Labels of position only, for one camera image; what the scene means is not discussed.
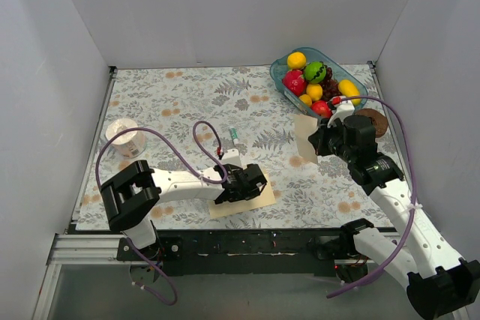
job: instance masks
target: cardboard piece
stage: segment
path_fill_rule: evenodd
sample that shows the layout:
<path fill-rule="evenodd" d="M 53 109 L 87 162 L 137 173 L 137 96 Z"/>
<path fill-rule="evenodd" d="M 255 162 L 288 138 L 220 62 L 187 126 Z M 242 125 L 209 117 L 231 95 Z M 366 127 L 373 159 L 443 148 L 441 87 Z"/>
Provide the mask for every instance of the cardboard piece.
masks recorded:
<path fill-rule="evenodd" d="M 318 120 L 311 116 L 294 115 L 293 125 L 295 126 L 294 132 L 298 155 L 311 163 L 318 164 L 318 156 L 315 154 L 315 149 L 308 141 L 308 137 L 317 131 Z"/>
<path fill-rule="evenodd" d="M 261 208 L 267 205 L 273 205 L 277 203 L 275 196 L 273 195 L 272 185 L 268 174 L 265 174 L 267 179 L 267 185 L 263 189 L 260 196 L 251 200 L 242 200 L 240 202 L 222 202 L 216 205 L 213 200 L 208 201 L 208 209 L 210 210 L 210 217 L 217 219 L 218 217 L 227 217 L 229 215 L 242 213 L 257 208 Z"/>

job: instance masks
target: cable tie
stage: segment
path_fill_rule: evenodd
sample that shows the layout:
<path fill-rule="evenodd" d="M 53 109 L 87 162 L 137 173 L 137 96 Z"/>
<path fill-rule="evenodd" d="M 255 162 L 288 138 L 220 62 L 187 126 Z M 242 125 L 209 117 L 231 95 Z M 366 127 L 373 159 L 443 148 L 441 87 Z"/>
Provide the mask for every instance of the cable tie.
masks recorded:
<path fill-rule="evenodd" d="M 402 211 L 402 214 L 404 213 L 408 213 L 410 210 L 420 210 L 421 208 L 423 208 L 423 205 L 422 204 L 412 204 L 412 203 L 409 203 L 406 207 L 406 209 L 404 211 Z"/>
<path fill-rule="evenodd" d="M 203 187 L 203 175 L 198 173 L 198 180 L 200 180 L 200 185 Z"/>

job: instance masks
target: white enclosure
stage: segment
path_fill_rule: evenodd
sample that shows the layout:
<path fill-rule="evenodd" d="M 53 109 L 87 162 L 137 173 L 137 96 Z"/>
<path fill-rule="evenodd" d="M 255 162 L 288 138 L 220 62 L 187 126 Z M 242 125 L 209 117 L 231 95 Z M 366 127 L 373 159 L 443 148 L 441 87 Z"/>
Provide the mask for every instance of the white enclosure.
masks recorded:
<path fill-rule="evenodd" d="M 270 64 L 297 46 L 376 60 L 407 0 L 73 0 L 117 67 Z"/>
<path fill-rule="evenodd" d="M 0 319 L 32 315 L 107 65 L 268 64 L 297 46 L 378 60 L 409 132 L 420 202 L 452 246 L 480 258 L 479 19 L 480 0 L 0 0 Z M 478 319 L 480 301 L 469 311 Z"/>
<path fill-rule="evenodd" d="M 68 224 L 108 68 L 71 0 L 0 0 L 0 29 L 0 319 L 23 320 Z"/>
<path fill-rule="evenodd" d="M 480 0 L 409 0 L 378 62 L 406 122 L 418 197 L 467 259 L 480 256 L 479 20 Z M 478 319 L 480 303 L 471 307 Z"/>

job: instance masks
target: grapes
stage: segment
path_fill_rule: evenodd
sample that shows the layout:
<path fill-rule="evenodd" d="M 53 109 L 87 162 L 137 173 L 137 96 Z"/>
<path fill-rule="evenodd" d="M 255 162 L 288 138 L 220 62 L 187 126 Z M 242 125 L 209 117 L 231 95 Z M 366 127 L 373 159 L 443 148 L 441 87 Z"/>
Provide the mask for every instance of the grapes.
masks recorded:
<path fill-rule="evenodd" d="M 338 91 L 338 83 L 335 79 L 332 78 L 332 69 L 329 67 L 327 68 L 327 75 L 325 79 L 321 82 L 323 88 L 323 96 L 322 100 L 329 101 L 333 97 L 338 97 L 341 93 Z"/>
<path fill-rule="evenodd" d="M 327 67 L 327 74 L 325 75 L 325 80 L 330 80 L 332 78 L 332 75 L 332 69 L 330 67 Z"/>

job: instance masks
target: blue plastic tray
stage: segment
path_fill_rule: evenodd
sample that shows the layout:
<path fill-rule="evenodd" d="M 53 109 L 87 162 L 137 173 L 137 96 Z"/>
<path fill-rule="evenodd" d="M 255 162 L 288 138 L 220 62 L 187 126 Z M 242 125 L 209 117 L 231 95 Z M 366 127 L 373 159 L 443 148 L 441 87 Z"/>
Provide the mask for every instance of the blue plastic tray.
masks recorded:
<path fill-rule="evenodd" d="M 355 84 L 358 91 L 360 92 L 360 95 L 368 95 L 367 88 L 365 88 L 363 84 L 361 84 L 357 79 L 355 79 L 355 77 L 352 74 L 350 74 L 348 71 L 343 69 L 340 65 L 338 65 L 333 60 L 331 60 L 327 55 L 319 52 L 314 48 L 298 48 L 298 49 L 292 50 L 292 52 L 303 52 L 307 57 L 307 63 L 311 63 L 312 61 L 323 61 L 325 65 L 327 65 L 328 67 L 331 67 L 333 77 L 338 82 L 340 82 L 342 79 L 348 79 L 351 82 L 353 82 L 353 84 Z M 312 109 L 306 106 L 290 90 L 285 88 L 284 84 L 282 83 L 282 80 L 284 79 L 285 74 L 289 70 L 289 68 L 287 67 L 287 58 L 288 58 L 288 55 L 290 55 L 292 52 L 289 52 L 283 58 L 280 58 L 274 61 L 274 63 L 270 67 L 270 76 L 274 80 L 277 90 L 282 94 L 284 94 L 304 114 L 321 119 L 322 118 L 321 116 L 315 114 Z M 357 105 L 355 108 L 356 109 L 362 108 L 366 102 L 367 102 L 366 99 L 362 99 L 360 104 Z"/>

